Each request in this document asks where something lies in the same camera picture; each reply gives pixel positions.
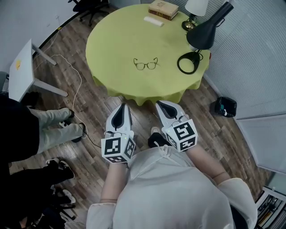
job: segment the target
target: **office chair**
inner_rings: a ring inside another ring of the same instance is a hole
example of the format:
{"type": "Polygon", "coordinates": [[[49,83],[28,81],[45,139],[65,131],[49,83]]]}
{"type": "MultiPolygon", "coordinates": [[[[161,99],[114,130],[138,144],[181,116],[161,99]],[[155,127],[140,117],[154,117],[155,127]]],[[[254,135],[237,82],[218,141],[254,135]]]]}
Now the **office chair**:
{"type": "Polygon", "coordinates": [[[3,89],[4,83],[6,81],[6,79],[9,79],[9,74],[6,72],[0,72],[0,92],[3,89]]]}
{"type": "Polygon", "coordinates": [[[92,25],[92,19],[96,13],[109,14],[106,11],[100,10],[103,7],[109,7],[108,0],[80,0],[80,1],[69,0],[68,2],[70,3],[71,1],[74,1],[76,3],[75,7],[73,8],[73,12],[83,13],[87,11],[87,13],[85,13],[83,16],[80,17],[80,21],[82,21],[82,19],[85,16],[91,14],[91,17],[88,23],[89,26],[92,25]]]}

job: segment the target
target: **eyeglasses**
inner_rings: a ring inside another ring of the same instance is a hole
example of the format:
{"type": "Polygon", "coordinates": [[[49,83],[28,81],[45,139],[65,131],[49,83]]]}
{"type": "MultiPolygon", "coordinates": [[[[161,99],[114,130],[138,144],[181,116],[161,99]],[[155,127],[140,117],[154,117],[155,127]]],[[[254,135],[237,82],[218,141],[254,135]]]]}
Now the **eyeglasses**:
{"type": "Polygon", "coordinates": [[[149,62],[147,64],[144,64],[144,63],[135,63],[135,61],[137,61],[136,58],[133,59],[133,62],[136,66],[136,68],[138,70],[143,70],[145,68],[145,65],[147,65],[147,68],[149,68],[150,70],[153,70],[154,68],[156,68],[156,64],[158,63],[158,58],[154,58],[155,62],[149,62]]]}

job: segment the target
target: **book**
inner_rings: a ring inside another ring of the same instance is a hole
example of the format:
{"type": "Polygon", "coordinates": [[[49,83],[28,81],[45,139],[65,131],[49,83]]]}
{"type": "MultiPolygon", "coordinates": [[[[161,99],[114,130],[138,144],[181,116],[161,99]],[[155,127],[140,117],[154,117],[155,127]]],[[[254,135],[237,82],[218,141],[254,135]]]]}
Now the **book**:
{"type": "Polygon", "coordinates": [[[156,11],[154,11],[154,10],[149,10],[149,13],[155,14],[155,15],[157,15],[157,16],[159,16],[159,17],[166,18],[166,19],[168,19],[168,20],[172,20],[172,19],[178,14],[178,11],[175,12],[175,14],[174,14],[173,16],[171,16],[171,17],[168,16],[168,15],[165,15],[165,14],[163,14],[163,13],[156,12],[156,11]]]}
{"type": "Polygon", "coordinates": [[[149,4],[149,13],[172,20],[178,14],[179,7],[169,2],[155,0],[149,4]]]}

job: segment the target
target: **power cord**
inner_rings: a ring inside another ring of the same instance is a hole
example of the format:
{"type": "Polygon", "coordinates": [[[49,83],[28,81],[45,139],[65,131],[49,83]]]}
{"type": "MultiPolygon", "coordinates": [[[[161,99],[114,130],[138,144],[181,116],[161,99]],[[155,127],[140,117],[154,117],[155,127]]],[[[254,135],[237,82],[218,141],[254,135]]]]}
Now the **power cord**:
{"type": "Polygon", "coordinates": [[[90,137],[88,136],[88,134],[86,132],[84,132],[86,134],[86,136],[88,137],[88,139],[91,141],[92,144],[94,144],[95,146],[97,146],[98,148],[101,148],[99,145],[95,144],[90,137]]]}
{"type": "MultiPolygon", "coordinates": [[[[61,30],[60,25],[59,25],[58,30],[59,30],[59,31],[58,31],[56,37],[54,38],[53,42],[50,44],[50,46],[49,46],[44,52],[46,52],[46,51],[53,45],[54,41],[55,41],[56,38],[58,37],[58,34],[59,34],[60,30],[61,30]]],[[[78,92],[79,92],[79,89],[80,89],[80,87],[81,87],[81,85],[82,85],[82,78],[81,78],[81,76],[80,76],[80,73],[73,67],[73,65],[72,65],[71,63],[69,63],[69,62],[67,61],[67,59],[66,59],[65,57],[63,57],[61,54],[55,54],[55,55],[52,55],[51,58],[54,57],[54,56],[61,56],[61,57],[71,66],[71,68],[74,69],[74,70],[77,72],[77,74],[78,74],[79,77],[80,77],[80,85],[79,85],[79,87],[78,87],[78,89],[77,89],[77,91],[76,91],[76,94],[75,94],[75,97],[74,97],[73,103],[72,103],[72,111],[74,111],[76,96],[77,96],[77,94],[78,94],[78,92]]],[[[44,63],[44,62],[46,62],[46,59],[45,59],[44,61],[42,61],[42,62],[35,68],[35,71],[36,71],[37,68],[38,68],[42,63],[44,63]]],[[[85,127],[86,127],[86,132],[85,132],[86,136],[85,136],[85,137],[82,137],[82,138],[85,139],[85,138],[88,137],[89,140],[92,142],[92,144],[94,144],[93,141],[92,141],[92,140],[90,139],[90,137],[88,136],[88,128],[87,128],[86,124],[84,123],[84,121],[82,121],[76,114],[75,114],[75,116],[76,116],[76,117],[80,120],[80,122],[82,122],[82,123],[85,125],[85,127]]]]}

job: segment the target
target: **white eraser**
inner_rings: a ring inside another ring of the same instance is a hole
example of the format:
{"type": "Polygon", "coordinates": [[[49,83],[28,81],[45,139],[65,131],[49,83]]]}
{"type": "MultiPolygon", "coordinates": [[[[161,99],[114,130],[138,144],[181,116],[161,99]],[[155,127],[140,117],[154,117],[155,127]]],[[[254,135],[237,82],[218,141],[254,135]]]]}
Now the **white eraser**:
{"type": "Polygon", "coordinates": [[[160,27],[164,25],[163,22],[161,22],[161,21],[159,21],[159,20],[157,20],[157,19],[154,19],[154,18],[152,18],[152,17],[145,17],[145,18],[144,18],[144,21],[151,22],[152,24],[157,25],[157,26],[160,26],[160,27]]]}

